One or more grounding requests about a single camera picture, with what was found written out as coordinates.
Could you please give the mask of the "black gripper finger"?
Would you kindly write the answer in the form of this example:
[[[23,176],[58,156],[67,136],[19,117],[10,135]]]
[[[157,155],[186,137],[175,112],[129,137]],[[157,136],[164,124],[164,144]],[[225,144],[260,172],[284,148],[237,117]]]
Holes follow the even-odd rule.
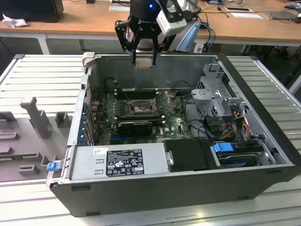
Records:
[[[131,41],[126,38],[126,33],[130,29],[133,34]],[[139,44],[139,26],[137,20],[128,20],[115,22],[115,32],[117,34],[118,40],[121,44],[123,50],[132,52],[132,64],[135,65],[136,62],[136,49]]]
[[[156,28],[152,35],[152,41],[153,41],[153,57],[152,57],[152,65],[156,65],[156,58],[157,53],[160,53],[162,51],[169,50],[172,42],[175,39],[175,35],[167,36],[163,39],[163,42],[161,44],[158,43],[158,36],[162,33],[160,28]]]

